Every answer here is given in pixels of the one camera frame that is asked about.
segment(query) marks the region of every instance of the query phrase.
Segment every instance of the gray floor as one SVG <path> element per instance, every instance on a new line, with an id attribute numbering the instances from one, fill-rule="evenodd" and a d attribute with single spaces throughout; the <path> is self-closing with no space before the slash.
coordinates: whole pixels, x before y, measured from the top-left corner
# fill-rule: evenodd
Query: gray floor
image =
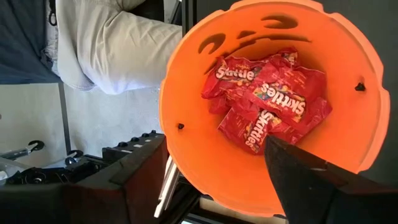
<path id="1" fill-rule="evenodd" d="M 175 0 L 165 0 L 168 21 Z M 101 155 L 102 147 L 115 146 L 151 130 L 160 131 L 159 88 L 109 96 L 100 90 L 80 92 L 65 86 L 72 149 Z M 62 115 L 57 84 L 0 85 L 0 152 L 42 140 L 47 147 L 19 159 L 44 166 L 65 157 Z"/>

